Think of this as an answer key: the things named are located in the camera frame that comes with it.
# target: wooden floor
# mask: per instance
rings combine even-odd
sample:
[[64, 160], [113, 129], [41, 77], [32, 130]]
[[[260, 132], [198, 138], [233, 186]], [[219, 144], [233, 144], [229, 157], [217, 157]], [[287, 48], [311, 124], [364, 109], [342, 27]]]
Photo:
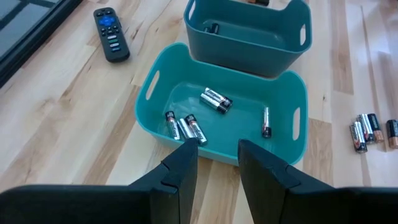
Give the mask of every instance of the wooden floor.
[[[312, 48], [291, 69], [304, 79], [309, 138], [295, 166], [335, 187], [398, 187], [398, 150], [387, 140], [356, 154], [348, 125], [398, 118], [395, 0], [307, 0]], [[288, 0], [271, 0], [282, 9]], [[172, 149], [136, 122], [134, 104], [158, 53], [187, 42], [187, 0], [84, 0], [0, 89], [0, 190], [17, 185], [128, 184]], [[132, 57], [104, 58], [92, 12], [119, 13]], [[192, 223], [252, 223], [237, 167], [200, 158]]]

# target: aa battery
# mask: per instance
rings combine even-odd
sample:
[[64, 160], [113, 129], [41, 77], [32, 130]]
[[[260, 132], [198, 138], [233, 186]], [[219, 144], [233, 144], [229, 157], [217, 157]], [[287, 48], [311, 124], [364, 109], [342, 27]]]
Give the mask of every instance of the aa battery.
[[180, 130], [181, 130], [182, 134], [184, 135], [185, 139], [196, 138], [195, 134], [193, 133], [193, 131], [191, 130], [191, 128], [189, 127], [189, 125], [187, 124], [185, 119], [183, 119], [183, 118], [179, 119], [177, 121], [177, 124], [180, 127]]
[[200, 100], [207, 105], [211, 106], [214, 110], [219, 111], [222, 114], [225, 114], [228, 109], [222, 106], [219, 102], [217, 102], [214, 98], [202, 93], [200, 95]]
[[367, 114], [360, 114], [357, 117], [357, 121], [362, 124], [362, 131], [365, 138], [366, 144], [374, 143], [374, 135], [371, 127], [371, 123], [369, 122], [369, 118]]
[[189, 124], [189, 127], [191, 128], [195, 136], [198, 138], [199, 144], [202, 146], [205, 145], [207, 143], [207, 139], [205, 137], [205, 134], [203, 134], [203, 131], [199, 127], [199, 124], [195, 116], [193, 114], [190, 114], [185, 117], [185, 120]]
[[373, 135], [374, 135], [374, 140], [376, 142], [384, 142], [383, 133], [380, 129], [379, 121], [377, 120], [376, 115], [368, 114], [368, 119], [371, 124], [371, 128], [372, 128]]
[[220, 26], [217, 23], [213, 23], [211, 25], [211, 32], [214, 34], [218, 34], [218, 30], [220, 29]]
[[232, 100], [230, 100], [228, 97], [223, 96], [216, 91], [210, 89], [210, 88], [205, 88], [204, 94], [212, 97], [214, 100], [216, 100], [219, 104], [224, 106], [226, 109], [229, 109], [232, 106]]
[[349, 128], [353, 137], [355, 151], [358, 153], [367, 152], [368, 148], [366, 147], [362, 124], [359, 121], [355, 121]]
[[388, 143], [392, 149], [398, 149], [398, 121], [387, 121]]
[[167, 128], [169, 129], [169, 133], [172, 138], [175, 140], [180, 140], [180, 133], [178, 131], [177, 127], [177, 122], [175, 120], [174, 112], [173, 111], [168, 111], [165, 114], [166, 116], [166, 122], [167, 122]]
[[264, 122], [262, 124], [262, 137], [271, 138], [271, 126], [269, 125], [269, 107], [264, 108]]

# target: duracell battery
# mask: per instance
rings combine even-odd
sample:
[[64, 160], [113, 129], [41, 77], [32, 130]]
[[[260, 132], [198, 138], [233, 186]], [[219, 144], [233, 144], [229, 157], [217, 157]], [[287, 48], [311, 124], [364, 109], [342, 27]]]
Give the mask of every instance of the duracell battery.
[[365, 138], [366, 144], [374, 143], [374, 135], [371, 127], [371, 123], [369, 122], [369, 118], [367, 114], [358, 115], [357, 121], [362, 124], [363, 136]]
[[178, 124], [185, 139], [196, 138], [195, 134], [193, 133], [193, 131], [191, 130], [191, 128], [189, 127], [189, 125], [187, 124], [185, 119], [183, 119], [183, 118], [179, 119], [177, 121], [177, 124]]
[[198, 138], [198, 142], [201, 146], [205, 145], [207, 143], [207, 138], [205, 137], [205, 134], [203, 134], [203, 131], [199, 127], [199, 124], [197, 122], [197, 119], [193, 114], [190, 114], [185, 117], [185, 120], [189, 124], [189, 127], [195, 134], [195, 136]]
[[269, 107], [265, 107], [263, 112], [264, 112], [264, 121], [262, 124], [262, 131], [261, 131], [262, 137], [271, 138], [272, 131], [269, 125]]
[[220, 29], [220, 25], [218, 25], [217, 23], [213, 23], [211, 25], [211, 32], [214, 34], [218, 34], [218, 31]]
[[362, 124], [359, 121], [355, 121], [349, 126], [351, 130], [351, 136], [353, 137], [354, 149], [357, 153], [364, 153], [368, 151], [366, 147], [365, 139], [363, 136]]
[[368, 119], [369, 122], [371, 123], [371, 128], [373, 131], [374, 135], [374, 140], [379, 143], [379, 142], [384, 142], [384, 136], [383, 133], [381, 132], [379, 121], [377, 120], [377, 117], [375, 114], [368, 114]]
[[390, 148], [398, 149], [398, 121], [393, 119], [387, 121], [387, 135]]
[[214, 100], [216, 100], [219, 104], [221, 104], [222, 106], [224, 106], [227, 110], [232, 106], [232, 100], [229, 99], [226, 96], [223, 96], [219, 93], [217, 93], [216, 91], [210, 89], [210, 88], [205, 88], [205, 92], [204, 94], [212, 97]]
[[200, 95], [200, 101], [206, 103], [207, 105], [211, 106], [214, 110], [217, 110], [218, 112], [225, 114], [227, 112], [227, 108], [225, 108], [223, 105], [221, 105], [219, 102], [217, 102], [214, 98], [202, 93]]
[[168, 111], [165, 114], [166, 116], [166, 122], [167, 122], [167, 128], [169, 129], [170, 136], [174, 138], [175, 140], [180, 140], [180, 133], [178, 131], [177, 127], [177, 122], [175, 120], [174, 112], [173, 111]]

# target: dark teal bin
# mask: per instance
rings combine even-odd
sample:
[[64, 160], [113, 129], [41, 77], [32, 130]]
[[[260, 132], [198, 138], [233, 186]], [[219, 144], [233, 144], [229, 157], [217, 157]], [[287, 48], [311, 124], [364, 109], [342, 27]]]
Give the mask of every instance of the dark teal bin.
[[[206, 87], [233, 100], [226, 114], [199, 100]], [[261, 134], [265, 106], [270, 108], [270, 139]], [[208, 140], [207, 145], [199, 147], [203, 157], [237, 165], [239, 139], [248, 139], [289, 164], [295, 164], [305, 152], [307, 89], [291, 71], [270, 80], [192, 60], [186, 45], [173, 44], [160, 53], [142, 85], [136, 101], [136, 118], [162, 144], [176, 148], [183, 141], [170, 138], [164, 116], [170, 110], [177, 119], [195, 115]], [[294, 138], [296, 110], [300, 111], [300, 121], [296, 123], [298, 137]]]
[[[232, 0], [190, 0], [184, 19], [194, 58], [265, 77], [278, 76], [312, 43], [310, 8], [302, 0], [281, 11]], [[220, 25], [218, 34], [203, 31], [213, 23]]]

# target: black remote control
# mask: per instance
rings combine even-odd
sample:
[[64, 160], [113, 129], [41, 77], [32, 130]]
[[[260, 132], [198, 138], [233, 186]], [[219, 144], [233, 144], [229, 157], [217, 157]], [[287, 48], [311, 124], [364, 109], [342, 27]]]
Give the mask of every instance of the black remote control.
[[122, 62], [129, 58], [129, 47], [115, 11], [110, 7], [97, 9], [94, 18], [106, 59], [109, 62]]

